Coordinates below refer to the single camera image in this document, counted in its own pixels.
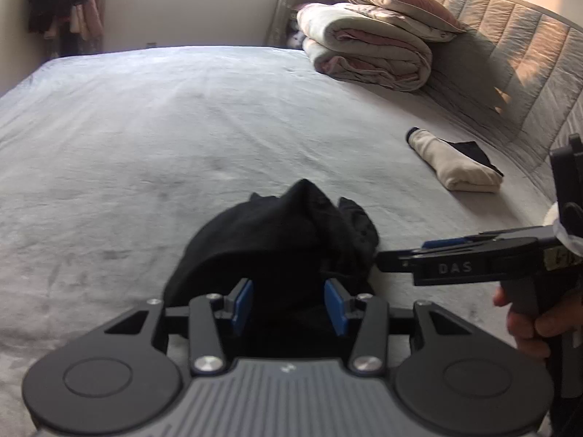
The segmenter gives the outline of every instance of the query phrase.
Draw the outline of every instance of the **hand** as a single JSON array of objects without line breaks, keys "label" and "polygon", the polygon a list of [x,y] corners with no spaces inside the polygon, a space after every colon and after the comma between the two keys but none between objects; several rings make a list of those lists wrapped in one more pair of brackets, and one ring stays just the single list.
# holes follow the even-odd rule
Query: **hand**
[{"label": "hand", "polygon": [[[497,307],[510,303],[501,287],[496,290],[493,302]],[[506,328],[514,337],[517,349],[534,358],[548,358],[550,355],[549,346],[539,337],[554,337],[579,326],[583,326],[583,303],[580,291],[568,294],[560,303],[535,321],[526,315],[513,312],[512,308],[506,317]]]}]

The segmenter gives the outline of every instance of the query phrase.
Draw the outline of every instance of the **bed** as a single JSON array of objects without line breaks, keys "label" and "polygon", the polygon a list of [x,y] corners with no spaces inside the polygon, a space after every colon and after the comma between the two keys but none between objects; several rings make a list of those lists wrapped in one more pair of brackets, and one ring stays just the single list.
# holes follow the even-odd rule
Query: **bed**
[{"label": "bed", "polygon": [[[383,249],[540,223],[552,196],[438,104],[437,82],[391,92],[318,74],[300,51],[187,47],[55,60],[0,98],[0,433],[34,429],[20,381],[36,359],[159,297],[197,229],[251,192],[311,179],[361,204]],[[477,139],[500,193],[446,191],[404,141],[413,126]],[[371,282],[395,306],[435,300],[509,338],[492,284]]]}]

